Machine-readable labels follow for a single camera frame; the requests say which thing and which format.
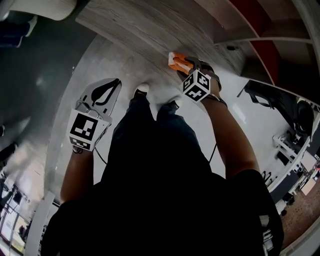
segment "wire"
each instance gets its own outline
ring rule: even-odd
[[[217,147],[217,143],[214,145],[213,152],[212,152],[212,155],[211,155],[210,160],[209,160],[209,164],[211,162],[212,157],[214,156],[214,153],[216,151],[216,147]]]
[[[102,158],[102,156],[100,155],[100,153],[98,152],[97,148],[94,148],[95,151],[97,152],[98,156],[101,158],[102,162],[104,162],[105,164],[107,164],[107,162]]]

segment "black shirt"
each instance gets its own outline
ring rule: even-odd
[[[191,141],[151,132],[112,142],[101,182],[60,206],[41,254],[264,255],[261,215],[278,255],[282,224],[259,172],[225,180]]]

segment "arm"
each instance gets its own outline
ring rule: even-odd
[[[211,79],[211,93],[220,98],[215,79]],[[233,178],[248,169],[259,171],[251,144],[227,107],[217,100],[207,98],[201,102],[211,119],[216,145],[225,165],[226,178]]]
[[[74,153],[66,168],[60,191],[61,203],[83,197],[94,185],[94,154],[83,150]]]

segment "orange object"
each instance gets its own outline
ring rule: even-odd
[[[176,71],[181,71],[186,75],[189,75],[189,71],[194,68],[194,64],[187,61],[187,55],[182,53],[170,52],[168,65],[170,68]]]

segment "red panel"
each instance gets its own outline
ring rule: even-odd
[[[279,80],[281,57],[274,42],[251,41],[250,43],[269,74],[273,85],[277,85]]]
[[[270,17],[257,0],[229,0],[229,2],[244,17],[258,37],[271,23]]]

